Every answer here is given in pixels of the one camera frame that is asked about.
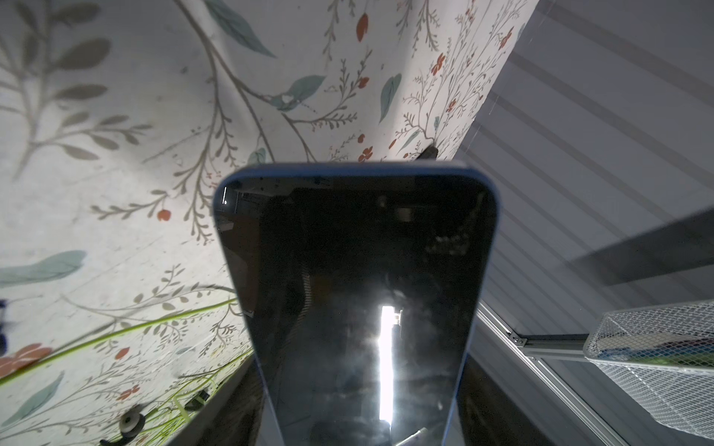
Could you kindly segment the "black smartphone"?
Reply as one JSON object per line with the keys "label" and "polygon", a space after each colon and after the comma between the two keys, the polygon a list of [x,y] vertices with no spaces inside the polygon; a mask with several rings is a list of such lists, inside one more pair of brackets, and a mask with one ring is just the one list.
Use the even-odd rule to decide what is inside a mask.
{"label": "black smartphone", "polygon": [[443,444],[493,182],[459,162],[251,165],[213,204],[280,444]]}

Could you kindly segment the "green wired earphones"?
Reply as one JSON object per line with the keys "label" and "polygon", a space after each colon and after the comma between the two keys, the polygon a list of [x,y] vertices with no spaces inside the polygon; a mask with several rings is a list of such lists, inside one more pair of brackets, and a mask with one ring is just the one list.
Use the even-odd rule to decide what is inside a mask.
{"label": "green wired earphones", "polygon": [[125,324],[20,368],[1,368],[4,445],[117,442],[141,416],[141,445],[164,445],[251,353],[231,300]]}

